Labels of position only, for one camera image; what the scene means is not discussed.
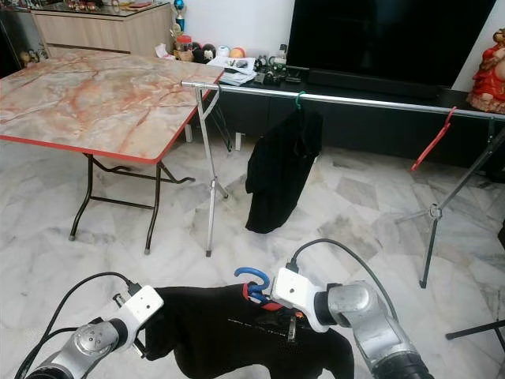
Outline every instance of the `white wall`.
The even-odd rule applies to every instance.
[[[482,60],[482,53],[495,45],[492,35],[500,28],[505,28],[505,0],[496,0],[488,20],[477,37],[477,41],[466,59],[452,89],[469,91],[473,87],[472,76],[477,72]]]
[[[294,0],[185,0],[185,33],[199,43],[274,54],[290,39]]]

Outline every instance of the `black tv screen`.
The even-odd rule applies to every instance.
[[[296,0],[287,64],[452,86],[494,3]]]

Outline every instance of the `red table edge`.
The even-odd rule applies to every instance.
[[[224,74],[224,71],[221,72],[221,74],[218,76],[218,78],[214,81],[214,84],[219,83],[219,79],[221,79],[221,76]],[[211,90],[207,90],[206,93],[202,96],[202,99],[207,99],[207,96],[211,93]],[[149,159],[149,158],[142,158],[139,156],[126,156],[124,154],[120,154],[118,152],[103,152],[101,150],[95,150],[92,148],[80,148],[78,146],[70,146],[67,144],[56,144],[54,142],[45,142],[45,141],[38,141],[38,140],[31,140],[28,138],[20,138],[20,137],[13,137],[13,136],[5,136],[5,135],[0,135],[0,140],[6,140],[6,141],[13,141],[13,142],[21,142],[25,144],[35,144],[38,146],[44,146],[47,148],[57,148],[60,150],[70,150],[72,152],[82,152],[84,154],[92,154],[92,155],[97,155],[97,156],[106,156],[109,158],[115,158],[115,159],[120,159],[120,160],[129,160],[132,162],[138,162],[138,163],[147,163],[147,164],[157,164],[163,157],[166,155],[166,152],[172,147],[172,145],[175,143],[175,141],[179,138],[179,136],[182,133],[182,130],[185,128],[185,126],[188,124],[188,121],[195,115],[195,113],[198,112],[198,103],[196,106],[193,108],[189,116],[184,120],[182,123],[182,126],[179,128],[179,130],[175,133],[175,135],[170,139],[168,142],[168,145],[162,150],[162,152],[159,154],[154,159]]]

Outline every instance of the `red statue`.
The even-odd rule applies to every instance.
[[[496,45],[482,54],[468,101],[481,111],[505,114],[505,28],[492,38]]]

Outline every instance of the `black shirt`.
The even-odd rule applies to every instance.
[[[146,324],[146,358],[174,351],[179,368],[192,379],[254,364],[266,366],[274,379],[317,378],[323,368],[338,379],[353,379],[346,338],[331,329],[314,332],[302,314],[294,341],[288,342],[294,311],[266,310],[246,299],[243,287],[157,288],[165,304]]]
[[[245,182],[250,231],[268,233],[290,217],[321,150],[322,125],[320,114],[295,111],[257,142]]]

